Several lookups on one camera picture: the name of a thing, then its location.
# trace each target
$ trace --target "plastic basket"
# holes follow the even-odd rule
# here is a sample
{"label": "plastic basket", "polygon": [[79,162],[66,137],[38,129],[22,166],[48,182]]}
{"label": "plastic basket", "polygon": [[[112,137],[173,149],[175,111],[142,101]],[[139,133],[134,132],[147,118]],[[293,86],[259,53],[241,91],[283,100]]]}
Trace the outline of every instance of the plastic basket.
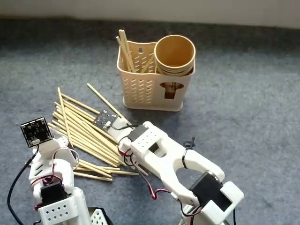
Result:
{"label": "plastic basket", "polygon": [[[167,76],[156,73],[155,60],[150,63],[146,72],[141,71],[154,54],[155,42],[136,43],[128,41],[134,67],[137,73],[126,71],[119,48],[117,68],[120,73],[123,88],[123,103],[131,109],[148,109],[163,111],[179,111],[183,107],[184,96],[187,92],[195,66],[189,75],[182,77]],[[170,85],[175,84],[175,94],[170,92]]]}

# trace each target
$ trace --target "basket hole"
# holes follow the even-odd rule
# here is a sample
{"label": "basket hole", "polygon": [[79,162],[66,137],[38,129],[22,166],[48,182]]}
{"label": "basket hole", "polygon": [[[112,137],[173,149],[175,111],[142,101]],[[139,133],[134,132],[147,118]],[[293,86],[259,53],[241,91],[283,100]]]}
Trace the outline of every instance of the basket hole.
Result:
{"label": "basket hole", "polygon": [[165,82],[160,84],[165,89],[165,99],[174,99],[176,91],[184,87],[182,83]]}

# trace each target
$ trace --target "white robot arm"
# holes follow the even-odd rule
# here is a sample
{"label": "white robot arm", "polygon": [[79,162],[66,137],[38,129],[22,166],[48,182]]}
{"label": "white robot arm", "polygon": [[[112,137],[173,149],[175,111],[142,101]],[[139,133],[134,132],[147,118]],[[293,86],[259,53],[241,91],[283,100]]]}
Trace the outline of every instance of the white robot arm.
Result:
{"label": "white robot arm", "polygon": [[[125,119],[118,118],[108,133],[119,141],[121,151],[130,150],[136,164],[159,177],[171,195],[186,204],[184,212],[190,212],[196,206],[202,207],[193,218],[194,225],[222,224],[244,198],[234,183],[222,183],[225,175],[219,166],[196,151],[187,150],[152,123],[147,121],[137,128],[127,124]],[[182,167],[203,173],[190,189],[184,187],[176,176],[176,171]],[[189,220],[189,217],[184,217],[181,224],[188,224]]]}
{"label": "white robot arm", "polygon": [[74,187],[72,168],[79,157],[69,148],[68,139],[52,137],[44,118],[24,123],[21,129],[28,146],[36,153],[29,181],[42,224],[112,225],[101,208],[96,208],[91,215],[83,191]]}

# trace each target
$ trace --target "gray carpet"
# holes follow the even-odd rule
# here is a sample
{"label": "gray carpet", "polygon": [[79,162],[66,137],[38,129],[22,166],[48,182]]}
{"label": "gray carpet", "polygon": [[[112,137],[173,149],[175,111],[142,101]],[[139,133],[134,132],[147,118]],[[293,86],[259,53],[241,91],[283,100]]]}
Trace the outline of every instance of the gray carpet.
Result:
{"label": "gray carpet", "polygon": [[[116,69],[117,31],[137,42],[182,34],[197,48],[196,74],[180,112],[126,109]],[[133,123],[150,120],[176,141],[196,136],[196,150],[219,165],[245,193],[238,225],[300,224],[300,32],[272,28],[178,23],[28,20],[0,22],[1,224],[15,224],[6,206],[13,178],[31,153],[19,124],[52,119],[57,86],[99,110],[90,82]],[[97,162],[80,152],[82,158]],[[25,224],[38,220],[27,181],[12,205]],[[189,187],[199,173],[180,169]],[[149,177],[155,188],[162,183]],[[113,183],[76,178],[89,206],[106,209],[116,225],[175,225],[179,204],[154,201],[140,177]]]}

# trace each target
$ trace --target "stack of paper cups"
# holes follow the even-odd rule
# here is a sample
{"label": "stack of paper cups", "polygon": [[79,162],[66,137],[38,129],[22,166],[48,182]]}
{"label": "stack of paper cups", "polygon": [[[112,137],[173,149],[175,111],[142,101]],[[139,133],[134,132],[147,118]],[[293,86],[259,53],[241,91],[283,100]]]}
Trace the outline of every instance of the stack of paper cups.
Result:
{"label": "stack of paper cups", "polygon": [[169,76],[185,76],[193,70],[196,49],[188,38],[169,35],[156,43],[154,55],[159,73]]}

